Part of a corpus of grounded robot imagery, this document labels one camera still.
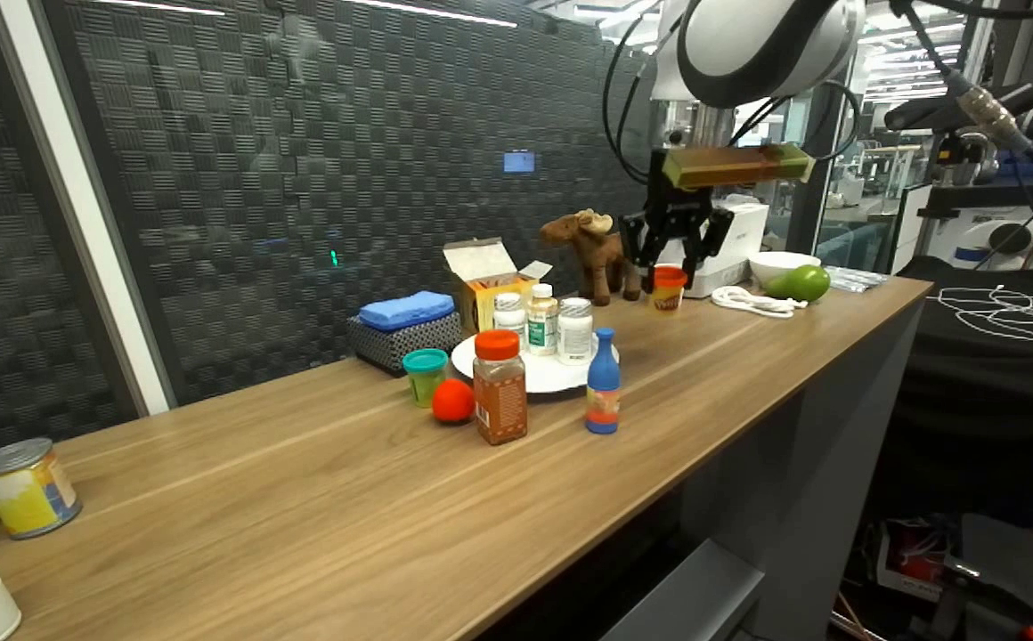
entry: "yellow label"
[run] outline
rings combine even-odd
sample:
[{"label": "yellow label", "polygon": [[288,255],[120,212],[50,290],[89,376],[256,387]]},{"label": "yellow label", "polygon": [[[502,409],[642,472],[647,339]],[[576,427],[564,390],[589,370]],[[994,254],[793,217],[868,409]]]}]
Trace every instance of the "yellow label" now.
[{"label": "yellow label", "polygon": [[73,512],[73,490],[54,459],[0,478],[0,525],[10,538],[59,527]]}]

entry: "black wall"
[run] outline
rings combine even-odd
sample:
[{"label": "black wall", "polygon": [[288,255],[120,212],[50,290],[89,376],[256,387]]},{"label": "black wall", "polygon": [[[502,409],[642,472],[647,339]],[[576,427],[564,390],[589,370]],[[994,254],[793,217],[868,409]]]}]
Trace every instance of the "black wall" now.
[{"label": "black wall", "polygon": [[[596,27],[520,3],[440,3],[520,27],[344,0],[210,6],[229,15],[50,12],[180,402],[344,355],[362,304],[446,286],[450,237],[502,235],[573,293],[538,224],[646,199],[597,132],[611,47]],[[634,115],[642,159],[646,100]],[[504,176],[508,150],[534,176]]]},{"label": "black wall", "polygon": [[0,63],[0,444],[136,415]]}]

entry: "jar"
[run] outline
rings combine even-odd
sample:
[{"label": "jar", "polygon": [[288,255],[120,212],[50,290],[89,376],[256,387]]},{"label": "jar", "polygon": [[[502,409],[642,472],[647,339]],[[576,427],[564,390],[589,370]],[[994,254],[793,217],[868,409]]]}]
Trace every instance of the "jar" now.
[{"label": "jar", "polygon": [[591,299],[571,296],[558,304],[558,355],[564,361],[589,361],[591,355]]},{"label": "jar", "polygon": [[522,330],[522,299],[520,293],[498,293],[491,304],[491,329]]},{"label": "jar", "polygon": [[528,434],[522,361],[516,330],[475,339],[475,419],[485,442],[502,444]]},{"label": "jar", "polygon": [[557,299],[552,286],[538,282],[522,313],[522,352],[548,355],[557,352]]}]

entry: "bottle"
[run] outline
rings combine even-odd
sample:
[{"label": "bottle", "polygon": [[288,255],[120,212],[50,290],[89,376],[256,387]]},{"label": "bottle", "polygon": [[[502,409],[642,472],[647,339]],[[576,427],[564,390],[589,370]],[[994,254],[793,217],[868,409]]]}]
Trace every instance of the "bottle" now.
[{"label": "bottle", "polygon": [[557,299],[552,286],[538,282],[529,290],[528,318],[522,318],[522,352],[548,355],[557,352]]},{"label": "bottle", "polygon": [[591,299],[571,296],[558,304],[557,349],[564,361],[591,361]]},{"label": "bottle", "polygon": [[623,387],[623,374],[620,374],[620,361],[616,361],[616,330],[611,329],[597,329],[596,330],[597,349],[589,363],[589,409],[583,409],[583,427],[591,434],[616,434],[620,427],[620,387]]},{"label": "bottle", "polygon": [[516,330],[475,339],[475,419],[485,442],[502,444],[528,434],[522,361]]},{"label": "bottle", "polygon": [[522,299],[520,293],[498,293],[491,304],[491,329],[522,333]]}]

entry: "yellow box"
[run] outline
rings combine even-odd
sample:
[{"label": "yellow box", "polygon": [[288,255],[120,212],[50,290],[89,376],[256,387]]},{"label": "yellow box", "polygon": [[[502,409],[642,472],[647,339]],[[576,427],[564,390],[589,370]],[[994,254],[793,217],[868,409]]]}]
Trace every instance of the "yellow box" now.
[{"label": "yellow box", "polygon": [[529,299],[529,286],[548,273],[544,265],[516,269],[502,237],[446,241],[440,254],[452,279],[458,282],[454,311],[462,330],[469,333],[491,329],[491,307],[498,293],[520,293],[520,299]]}]

